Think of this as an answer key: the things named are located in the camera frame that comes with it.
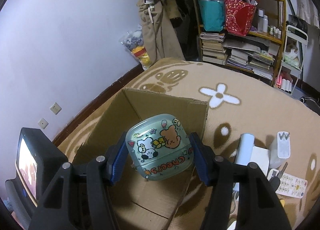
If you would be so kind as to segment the teal storage bag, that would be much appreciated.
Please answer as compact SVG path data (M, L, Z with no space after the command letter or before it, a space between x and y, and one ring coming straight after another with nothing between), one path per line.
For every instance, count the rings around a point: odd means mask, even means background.
M225 25L225 0L198 0L204 30L220 32Z

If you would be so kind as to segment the upper wall socket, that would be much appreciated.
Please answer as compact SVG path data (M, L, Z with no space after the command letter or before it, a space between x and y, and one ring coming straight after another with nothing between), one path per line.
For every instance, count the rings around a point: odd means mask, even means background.
M58 103L54 103L51 107L50 107L50 110L55 114L57 115L61 110L62 108L60 107L60 105Z

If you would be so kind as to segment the brown cardboard box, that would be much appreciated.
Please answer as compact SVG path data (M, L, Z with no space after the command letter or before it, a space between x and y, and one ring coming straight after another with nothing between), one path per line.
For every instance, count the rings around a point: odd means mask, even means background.
M208 104L125 88L117 93L74 157L84 164L118 141L126 155L109 166L112 208L121 229L167 229L187 191L194 152L188 136L204 133Z

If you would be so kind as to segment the white slim remote control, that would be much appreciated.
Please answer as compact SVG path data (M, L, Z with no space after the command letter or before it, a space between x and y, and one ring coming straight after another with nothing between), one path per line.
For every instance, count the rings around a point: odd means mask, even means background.
M249 162L255 162L266 176L270 164L270 151L266 148L254 146Z

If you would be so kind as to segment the wooden bookshelf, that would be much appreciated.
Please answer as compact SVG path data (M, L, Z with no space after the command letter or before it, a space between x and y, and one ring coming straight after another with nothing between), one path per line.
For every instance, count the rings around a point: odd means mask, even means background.
M285 0L193 0L200 58L211 62L209 49L218 34L223 66L253 74L273 85L285 45Z

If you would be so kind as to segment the beige hanging coat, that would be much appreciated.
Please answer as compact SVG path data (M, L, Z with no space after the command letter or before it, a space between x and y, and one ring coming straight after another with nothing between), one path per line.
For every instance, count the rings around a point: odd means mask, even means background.
M154 64L162 58L184 60L180 43L172 23L160 0L147 5L143 0L137 3L144 47Z

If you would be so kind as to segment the wall socket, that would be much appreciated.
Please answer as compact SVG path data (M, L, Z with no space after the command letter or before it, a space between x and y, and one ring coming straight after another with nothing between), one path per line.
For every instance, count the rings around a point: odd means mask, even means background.
M48 122L44 119L44 118L41 118L38 122L38 125L42 128L42 129L45 129L47 126L48 126Z
M57 115L61 110L62 108L60 107L60 105L58 103L54 103L51 107L50 107L50 110L55 114Z

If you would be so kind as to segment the brown floral carpet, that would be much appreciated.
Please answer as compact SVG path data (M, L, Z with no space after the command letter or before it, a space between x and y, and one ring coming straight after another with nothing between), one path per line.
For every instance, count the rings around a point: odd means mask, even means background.
M93 112L60 149L71 162L88 162L123 131L159 113L176 116L187 132L198 132L205 145L229 161L242 134L268 147L279 131L287 131L286 172L308 184L302 198L285 197L284 209L293 229L319 229L319 115L257 79L212 64L161 60ZM110 190L121 229L199 229L210 194L195 168L148 181L131 161Z

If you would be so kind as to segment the green cartoon pouch case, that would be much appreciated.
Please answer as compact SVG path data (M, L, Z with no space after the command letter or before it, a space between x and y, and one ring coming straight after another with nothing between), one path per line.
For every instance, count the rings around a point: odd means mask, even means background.
M193 164L191 142L171 114L158 114L134 125L126 134L125 144L133 167L149 181L168 179Z

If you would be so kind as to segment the white metal cart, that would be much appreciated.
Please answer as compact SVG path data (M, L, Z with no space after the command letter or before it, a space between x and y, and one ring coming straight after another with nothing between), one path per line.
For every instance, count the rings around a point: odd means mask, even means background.
M303 50L307 48L308 43L306 32L293 25L286 25L279 72L274 83L276 88L286 94L292 95L297 82L302 79Z

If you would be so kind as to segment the white plug charger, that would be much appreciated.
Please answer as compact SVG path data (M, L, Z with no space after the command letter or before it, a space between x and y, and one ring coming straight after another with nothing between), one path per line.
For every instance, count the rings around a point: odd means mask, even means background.
M286 131L277 132L272 144L269 146L270 162L269 168L278 168L284 164L291 155L290 133Z

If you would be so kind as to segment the lower wall socket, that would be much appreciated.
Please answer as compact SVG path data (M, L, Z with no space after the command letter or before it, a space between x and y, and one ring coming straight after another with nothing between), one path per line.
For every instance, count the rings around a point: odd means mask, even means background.
M44 119L44 118L41 118L38 122L38 125L42 128L42 129L45 129L47 126L48 126L48 122Z

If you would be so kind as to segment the white JSCN remote control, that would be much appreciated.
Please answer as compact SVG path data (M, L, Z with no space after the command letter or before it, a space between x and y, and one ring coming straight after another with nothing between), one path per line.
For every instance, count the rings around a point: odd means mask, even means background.
M276 190L276 194L302 199L307 185L307 180L284 173L280 178L280 186Z

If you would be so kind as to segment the stack of books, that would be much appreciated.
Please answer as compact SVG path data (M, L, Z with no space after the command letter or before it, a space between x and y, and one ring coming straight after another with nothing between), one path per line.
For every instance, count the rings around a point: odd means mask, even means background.
M228 54L223 47L225 33L202 32L200 34L203 62L225 65Z
M257 36L228 35L222 46L227 52L227 66L251 72L270 81L273 79L278 44Z

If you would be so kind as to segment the stack of books left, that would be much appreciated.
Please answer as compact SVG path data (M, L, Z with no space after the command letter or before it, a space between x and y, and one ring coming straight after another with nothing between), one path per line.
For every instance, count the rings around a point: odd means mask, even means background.
M202 32L200 34L203 62L225 65L228 54L223 47L225 33Z

